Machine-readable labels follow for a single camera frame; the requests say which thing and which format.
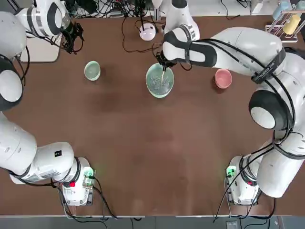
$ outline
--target black cable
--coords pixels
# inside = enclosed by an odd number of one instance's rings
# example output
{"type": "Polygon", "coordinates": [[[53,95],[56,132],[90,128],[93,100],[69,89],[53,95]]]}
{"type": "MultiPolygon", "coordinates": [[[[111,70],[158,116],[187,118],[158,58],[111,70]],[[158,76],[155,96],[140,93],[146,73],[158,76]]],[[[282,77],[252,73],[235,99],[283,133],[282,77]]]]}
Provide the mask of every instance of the black cable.
{"type": "Polygon", "coordinates": [[[184,66],[180,63],[180,66],[185,70],[185,71],[190,71],[192,69],[192,64],[190,66],[190,68],[184,68],[184,66]]]}
{"type": "Polygon", "coordinates": [[[132,220],[132,218],[130,218],[130,221],[132,222],[132,229],[133,229],[133,220],[132,220]]]}
{"type": "Polygon", "coordinates": [[[227,15],[226,15],[227,20],[232,20],[232,19],[237,18],[237,17],[240,16],[240,14],[238,14],[238,15],[236,15],[236,16],[233,16],[232,18],[228,18],[228,15],[229,15],[228,8],[227,8],[227,7],[225,6],[225,4],[223,3],[223,0],[220,0],[220,2],[221,2],[221,4],[223,4],[223,6],[225,7],[225,10],[226,10],[226,12],[227,12],[227,15]]]}
{"type": "Polygon", "coordinates": [[[27,55],[28,55],[28,62],[27,62],[27,67],[26,67],[26,69],[25,69],[25,72],[24,72],[24,74],[23,74],[23,76],[21,77],[21,81],[23,81],[23,86],[25,86],[25,84],[26,84],[26,75],[27,75],[27,73],[28,73],[28,71],[29,71],[29,68],[30,68],[30,51],[29,51],[29,48],[28,48],[28,46],[25,46],[25,50],[27,51],[27,55]]]}
{"type": "Polygon", "coordinates": [[[250,15],[252,15],[252,3],[249,0],[236,0],[239,4],[241,4],[242,7],[247,8],[248,7],[248,3],[249,3],[249,10],[250,10],[250,15]]]}
{"type": "Polygon", "coordinates": [[[261,217],[261,216],[251,216],[252,218],[254,219],[270,219],[274,213],[275,213],[275,209],[276,209],[276,198],[274,198],[274,202],[273,202],[273,209],[272,209],[272,212],[270,213],[269,216],[266,216],[266,217],[261,217]]]}
{"type": "Polygon", "coordinates": [[[106,205],[107,210],[109,211],[109,214],[110,214],[113,218],[119,219],[119,218],[118,218],[116,215],[114,215],[113,212],[111,211],[111,209],[110,209],[110,207],[109,207],[109,205],[108,205],[108,203],[107,203],[107,201],[106,201],[106,199],[105,199],[103,193],[102,193],[101,191],[99,191],[99,189],[98,189],[97,187],[95,187],[95,186],[93,186],[93,189],[96,190],[96,191],[100,194],[100,196],[101,196],[101,198],[102,198],[104,204],[106,205]]]}
{"type": "Polygon", "coordinates": [[[261,156],[267,154],[267,153],[270,152],[272,149],[273,149],[273,147],[270,148],[270,149],[268,149],[268,150],[266,150],[265,152],[259,154],[259,155],[256,156],[255,158],[253,158],[253,159],[252,159],[251,161],[249,161],[249,162],[245,165],[245,167],[243,167],[243,169],[240,170],[239,173],[235,176],[235,178],[232,180],[232,182],[229,184],[229,186],[227,187],[226,191],[224,192],[224,195],[223,195],[223,197],[222,197],[222,199],[221,199],[221,202],[220,202],[220,204],[219,204],[217,213],[216,213],[216,215],[215,215],[215,217],[214,217],[213,223],[215,223],[215,221],[217,220],[217,217],[218,217],[218,213],[219,213],[220,207],[221,207],[221,205],[223,204],[224,198],[225,198],[227,192],[229,191],[229,188],[230,188],[231,185],[234,183],[234,181],[238,178],[238,176],[239,176],[239,175],[240,175],[240,174],[241,174],[241,173],[242,173],[242,172],[243,172],[252,162],[254,162],[254,161],[255,161],[256,159],[258,159],[259,157],[261,157],[261,156]]]}
{"type": "Polygon", "coordinates": [[[262,226],[262,225],[265,225],[267,222],[268,222],[269,219],[266,219],[266,222],[265,223],[258,223],[258,224],[248,224],[247,226],[245,226],[244,229],[246,229],[247,227],[249,226],[262,226]]]}
{"type": "Polygon", "coordinates": [[[123,31],[123,25],[124,25],[124,22],[125,22],[126,18],[127,18],[127,17],[124,17],[124,20],[123,20],[122,26],[121,26],[121,31],[122,31],[122,35],[123,35],[123,41],[122,41],[123,49],[124,49],[126,52],[128,52],[128,53],[132,53],[132,52],[143,53],[143,52],[148,52],[148,51],[152,50],[152,48],[149,48],[149,49],[145,49],[145,50],[132,50],[132,51],[130,51],[130,50],[127,50],[127,49],[125,48],[125,46],[124,46],[125,34],[124,34],[124,31],[123,31]]]}

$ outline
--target green bowl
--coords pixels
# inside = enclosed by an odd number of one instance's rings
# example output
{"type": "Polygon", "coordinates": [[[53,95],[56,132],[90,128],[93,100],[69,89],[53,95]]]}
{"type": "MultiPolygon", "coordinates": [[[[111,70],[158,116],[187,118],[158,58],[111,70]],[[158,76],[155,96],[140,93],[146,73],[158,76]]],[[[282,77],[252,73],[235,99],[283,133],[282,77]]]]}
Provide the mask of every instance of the green bowl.
{"type": "Polygon", "coordinates": [[[162,84],[163,67],[159,63],[152,65],[146,73],[146,86],[148,91],[156,98],[164,98],[173,88],[173,72],[170,68],[166,68],[162,84]]]}

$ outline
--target wire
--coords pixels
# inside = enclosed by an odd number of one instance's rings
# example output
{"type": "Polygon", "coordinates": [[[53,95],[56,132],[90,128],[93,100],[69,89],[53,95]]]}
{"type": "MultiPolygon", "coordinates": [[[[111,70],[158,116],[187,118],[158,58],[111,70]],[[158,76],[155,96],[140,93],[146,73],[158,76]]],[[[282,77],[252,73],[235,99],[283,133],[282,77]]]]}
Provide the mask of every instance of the wire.
{"type": "Polygon", "coordinates": [[[193,68],[192,64],[191,64],[190,68],[183,67],[183,65],[181,63],[180,63],[180,66],[186,71],[190,71],[193,68]]]}
{"type": "Polygon", "coordinates": [[[130,218],[130,221],[132,222],[132,229],[133,229],[133,220],[132,220],[132,218],[130,218]]]}
{"type": "Polygon", "coordinates": [[[123,25],[124,25],[124,22],[126,21],[126,18],[127,17],[124,17],[124,20],[122,22],[122,26],[121,26],[121,31],[122,31],[122,35],[123,35],[123,41],[122,41],[122,46],[123,46],[123,49],[128,52],[128,53],[132,53],[132,52],[139,52],[139,53],[143,53],[143,52],[148,52],[148,51],[151,51],[153,48],[149,48],[149,49],[145,49],[145,50],[127,50],[124,46],[124,41],[125,41],[125,34],[124,34],[124,31],[123,31],[123,25]]]}
{"type": "Polygon", "coordinates": [[[251,217],[252,217],[252,218],[255,218],[255,219],[270,219],[270,218],[274,215],[275,209],[276,209],[276,198],[274,198],[273,209],[272,209],[272,212],[270,213],[269,216],[267,216],[267,217],[251,216],[251,217]]]}
{"type": "Polygon", "coordinates": [[[225,10],[226,10],[226,12],[227,12],[227,15],[226,15],[227,20],[232,20],[232,19],[237,18],[237,17],[240,16],[240,14],[238,14],[238,15],[236,15],[236,16],[233,16],[232,18],[228,18],[228,15],[229,15],[228,8],[227,8],[227,7],[225,6],[225,4],[223,3],[223,0],[220,0],[220,2],[221,2],[221,4],[223,4],[223,6],[225,7],[225,10]]]}
{"type": "Polygon", "coordinates": [[[270,228],[270,219],[266,219],[266,222],[265,222],[265,223],[248,224],[247,226],[245,226],[244,229],[246,229],[246,228],[249,227],[249,226],[262,226],[262,225],[265,225],[268,221],[269,221],[269,226],[268,226],[268,228],[270,228]]]}
{"type": "Polygon", "coordinates": [[[242,7],[247,8],[248,7],[248,3],[249,3],[249,10],[250,10],[250,15],[252,15],[252,3],[249,0],[236,0],[239,4],[241,4],[242,7]]]}
{"type": "MultiPolygon", "coordinates": [[[[226,190],[227,189],[227,182],[226,182],[226,178],[224,179],[224,189],[226,190]]],[[[229,193],[226,192],[225,194],[226,196],[226,199],[227,199],[227,204],[228,204],[228,208],[229,208],[229,218],[232,217],[232,213],[231,213],[231,207],[230,207],[230,203],[229,203],[229,193]]]]}
{"type": "Polygon", "coordinates": [[[26,67],[26,69],[25,69],[25,72],[24,72],[24,74],[23,74],[23,76],[21,77],[21,81],[23,81],[23,86],[25,86],[25,84],[26,84],[26,75],[27,75],[27,73],[28,73],[28,71],[29,71],[29,68],[30,68],[30,51],[29,51],[29,48],[28,48],[28,46],[25,46],[25,50],[27,51],[27,55],[28,55],[28,62],[27,62],[27,67],[26,67]]]}
{"type": "Polygon", "coordinates": [[[241,173],[242,173],[242,172],[243,172],[252,162],[254,162],[254,161],[255,161],[256,159],[258,159],[259,157],[261,157],[261,156],[267,154],[267,153],[270,152],[272,149],[273,149],[273,147],[270,148],[270,149],[268,149],[268,150],[266,150],[265,152],[259,154],[259,155],[256,156],[255,158],[253,158],[253,159],[252,159],[251,161],[249,161],[249,162],[245,165],[245,167],[243,167],[243,168],[239,171],[239,173],[235,176],[235,178],[232,180],[232,182],[229,184],[228,188],[227,188],[226,191],[224,192],[224,195],[223,195],[223,197],[222,197],[222,199],[221,199],[221,202],[220,202],[220,204],[219,204],[217,213],[216,213],[216,215],[215,215],[215,217],[214,217],[213,223],[215,223],[215,221],[217,220],[218,213],[219,213],[219,210],[220,210],[220,208],[221,208],[221,205],[223,204],[223,201],[224,201],[224,198],[225,198],[225,196],[226,196],[226,193],[228,192],[229,188],[230,188],[231,185],[234,183],[234,181],[238,178],[238,176],[239,176],[239,175],[240,175],[240,174],[241,174],[241,173]]]}

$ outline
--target wooden tabletop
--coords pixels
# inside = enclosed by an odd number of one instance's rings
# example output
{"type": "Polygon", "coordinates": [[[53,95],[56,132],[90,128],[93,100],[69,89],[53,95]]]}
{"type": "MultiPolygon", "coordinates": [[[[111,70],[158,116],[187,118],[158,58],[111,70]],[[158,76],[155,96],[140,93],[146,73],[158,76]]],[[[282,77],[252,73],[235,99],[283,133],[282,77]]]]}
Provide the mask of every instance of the wooden tabletop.
{"type": "MultiPolygon", "coordinates": [[[[262,29],[269,16],[195,18],[201,38],[233,26],[262,29]]],[[[128,50],[150,48],[134,26],[124,24],[128,50]]],[[[5,115],[36,137],[38,146],[67,141],[76,156],[97,171],[105,197],[117,215],[213,215],[224,193],[224,170],[237,155],[257,150],[271,132],[256,125],[248,103],[256,85],[233,73],[222,94],[214,90],[216,69],[173,67],[175,83],[165,99],[145,84],[156,62],[151,52],[126,53],[122,19],[83,19],[85,43],[77,55],[61,52],[55,63],[31,64],[22,102],[5,115]],[[98,81],[83,69],[98,61],[98,81]]],[[[153,42],[162,40],[159,34],[153,42]]],[[[303,39],[295,45],[304,49],[303,39]]],[[[1,215],[62,215],[58,193],[50,187],[15,185],[0,172],[1,215]]],[[[277,215],[305,215],[305,168],[278,199],[277,215]]],[[[251,214],[268,215],[273,202],[262,196],[251,214]]],[[[100,198],[80,215],[101,215],[100,198]]],[[[245,214],[245,207],[233,207],[245,214]]],[[[224,202],[220,214],[228,214],[224,202]]]]}

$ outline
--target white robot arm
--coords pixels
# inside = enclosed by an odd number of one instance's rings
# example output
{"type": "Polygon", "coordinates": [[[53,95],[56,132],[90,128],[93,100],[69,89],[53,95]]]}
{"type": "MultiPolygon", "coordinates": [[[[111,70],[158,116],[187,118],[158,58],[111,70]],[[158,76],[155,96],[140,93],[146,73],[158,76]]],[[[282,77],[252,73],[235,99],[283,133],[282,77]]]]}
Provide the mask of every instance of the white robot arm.
{"type": "Polygon", "coordinates": [[[47,37],[60,33],[62,25],[61,3],[58,0],[36,0],[37,7],[20,8],[15,12],[27,31],[35,36],[47,37]]]}
{"type": "Polygon", "coordinates": [[[164,32],[163,50],[157,56],[161,64],[186,62],[226,68],[257,80],[249,112],[261,127],[274,130],[274,138],[269,147],[256,154],[234,157],[228,167],[228,180],[236,181],[231,193],[237,205],[251,205],[259,188],[271,197],[281,197],[305,159],[305,60],[286,53],[278,37],[252,28],[229,28],[211,39],[199,40],[186,0],[172,0],[164,32]],[[249,161],[265,151],[265,156],[236,177],[249,161]]]}
{"type": "Polygon", "coordinates": [[[16,184],[52,178],[64,185],[63,194],[69,205],[85,205],[89,189],[85,187],[88,183],[84,174],[89,171],[93,175],[88,161],[74,157],[67,142],[37,147],[34,136],[2,113],[22,99],[23,86],[11,60],[26,47],[26,29],[18,17],[0,11],[0,167],[16,184]]]}

